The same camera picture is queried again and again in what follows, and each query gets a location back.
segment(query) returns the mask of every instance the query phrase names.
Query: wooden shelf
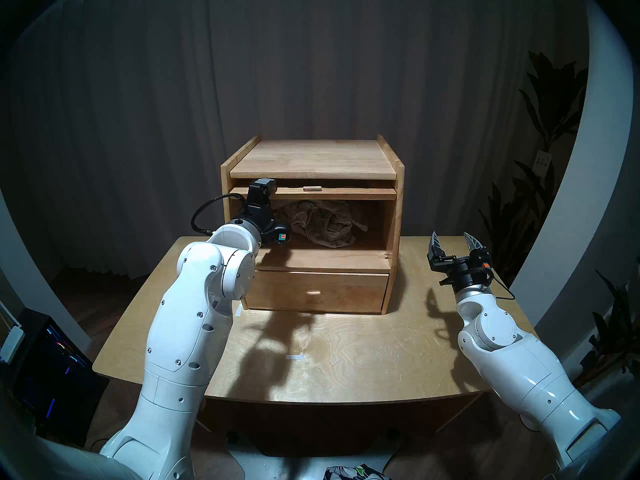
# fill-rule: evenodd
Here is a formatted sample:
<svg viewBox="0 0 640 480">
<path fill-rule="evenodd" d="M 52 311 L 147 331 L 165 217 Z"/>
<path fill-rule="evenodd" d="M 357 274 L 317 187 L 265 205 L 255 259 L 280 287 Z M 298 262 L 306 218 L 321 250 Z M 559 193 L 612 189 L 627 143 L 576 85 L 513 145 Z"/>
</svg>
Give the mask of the wooden shelf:
<svg viewBox="0 0 640 480">
<path fill-rule="evenodd" d="M 397 175 L 376 141 L 261 141 L 230 169 L 231 179 L 379 179 Z"/>
<path fill-rule="evenodd" d="M 263 246 L 255 258 L 255 295 L 242 300 L 245 309 L 387 313 L 398 270 L 405 166 L 384 137 L 263 141 L 255 136 L 220 166 L 220 176 L 223 194 L 242 196 L 255 179 L 278 179 L 271 205 L 279 220 L 286 218 L 281 208 L 287 200 L 345 200 L 367 225 L 366 231 L 351 229 L 355 242 L 345 248 L 313 244 L 296 233 L 281 246 Z M 225 221 L 240 205 L 223 201 Z M 288 301 L 277 284 L 287 286 Z"/>
<path fill-rule="evenodd" d="M 247 197 L 248 187 L 234 187 L 232 193 Z M 384 200 L 396 199 L 395 189 L 357 189 L 354 187 L 323 187 L 321 191 L 305 191 L 303 187 L 278 187 L 271 199 L 351 199 L 351 200 Z"/>
<path fill-rule="evenodd" d="M 293 233 L 282 246 L 263 246 L 255 262 L 256 270 L 330 271 L 343 273 L 389 273 L 387 252 L 377 240 L 356 241 L 346 248 L 316 246 Z"/>
</svg>

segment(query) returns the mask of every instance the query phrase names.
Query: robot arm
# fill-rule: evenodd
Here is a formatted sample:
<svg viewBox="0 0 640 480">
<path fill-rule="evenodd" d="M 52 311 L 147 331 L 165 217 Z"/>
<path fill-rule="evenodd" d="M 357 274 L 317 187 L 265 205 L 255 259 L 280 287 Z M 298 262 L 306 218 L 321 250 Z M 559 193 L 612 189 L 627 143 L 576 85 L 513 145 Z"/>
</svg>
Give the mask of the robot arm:
<svg viewBox="0 0 640 480">
<path fill-rule="evenodd" d="M 277 222 L 270 207 L 275 189 L 273 179 L 251 183 L 235 218 L 206 242 L 192 242 L 180 253 L 178 277 L 149 329 L 136 409 L 100 451 L 141 478 L 193 478 L 191 433 L 227 345 L 232 300 L 243 299 L 249 290 L 260 246 L 289 240 L 288 225 Z M 207 204 L 194 215 L 194 229 L 195 217 Z"/>
<path fill-rule="evenodd" d="M 501 309 L 489 285 L 491 256 L 465 234 L 468 257 L 447 257 L 433 233 L 429 265 L 447 274 L 464 327 L 457 336 L 462 353 L 501 398 L 532 430 L 542 430 L 555 446 L 561 469 L 597 443 L 620 416 L 592 406 L 569 381 L 555 354 L 533 334 L 517 327 Z"/>
</svg>

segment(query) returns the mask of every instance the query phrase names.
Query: white wall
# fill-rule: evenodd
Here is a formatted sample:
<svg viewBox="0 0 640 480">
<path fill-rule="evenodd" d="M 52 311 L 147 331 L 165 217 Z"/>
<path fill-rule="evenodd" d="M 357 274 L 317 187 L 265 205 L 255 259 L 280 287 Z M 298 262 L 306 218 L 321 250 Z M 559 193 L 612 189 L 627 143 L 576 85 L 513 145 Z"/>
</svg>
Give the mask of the white wall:
<svg viewBox="0 0 640 480">
<path fill-rule="evenodd" d="M 552 209 L 511 286 L 529 321 L 559 357 L 593 327 L 591 311 L 606 311 L 611 304 L 595 269 L 624 283 L 638 249 L 632 240 L 639 230 L 632 215 L 640 194 L 631 170 L 637 168 L 633 153 L 638 153 L 630 136 L 634 66 L 624 41 L 593 0 L 587 0 L 587 17 L 589 81 L 575 146 Z"/>
<path fill-rule="evenodd" d="M 0 270 L 26 308 L 49 315 L 81 351 L 87 350 L 91 338 L 80 328 L 40 274 L 15 229 L 1 191 Z"/>
</svg>

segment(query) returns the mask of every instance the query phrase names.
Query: patterned fabric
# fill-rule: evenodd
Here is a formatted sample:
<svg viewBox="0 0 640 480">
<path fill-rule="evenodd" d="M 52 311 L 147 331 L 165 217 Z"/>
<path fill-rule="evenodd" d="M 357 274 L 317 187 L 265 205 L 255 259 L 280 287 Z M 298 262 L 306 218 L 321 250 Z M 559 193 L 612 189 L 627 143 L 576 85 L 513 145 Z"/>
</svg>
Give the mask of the patterned fabric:
<svg viewBox="0 0 640 480">
<path fill-rule="evenodd" d="M 332 466 L 324 472 L 324 480 L 391 480 L 382 473 L 372 470 L 367 465 L 356 466 Z"/>
</svg>

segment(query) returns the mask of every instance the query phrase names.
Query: curtain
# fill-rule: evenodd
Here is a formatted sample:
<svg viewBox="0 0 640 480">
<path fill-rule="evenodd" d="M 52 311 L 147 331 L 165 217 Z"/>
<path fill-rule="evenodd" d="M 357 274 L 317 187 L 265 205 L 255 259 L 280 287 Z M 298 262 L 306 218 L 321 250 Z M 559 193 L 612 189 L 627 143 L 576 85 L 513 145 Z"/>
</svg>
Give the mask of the curtain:
<svg viewBox="0 0 640 480">
<path fill-rule="evenodd" d="M 557 8 L 59 0 L 3 63 L 3 151 L 19 155 L 43 234 L 72 267 L 149 273 L 256 134 L 382 133 L 406 166 L 402 233 L 482 236 L 492 181 L 535 154 L 518 89 L 527 50 L 553 60 Z M 222 206 L 201 217 L 222 220 Z"/>
</svg>

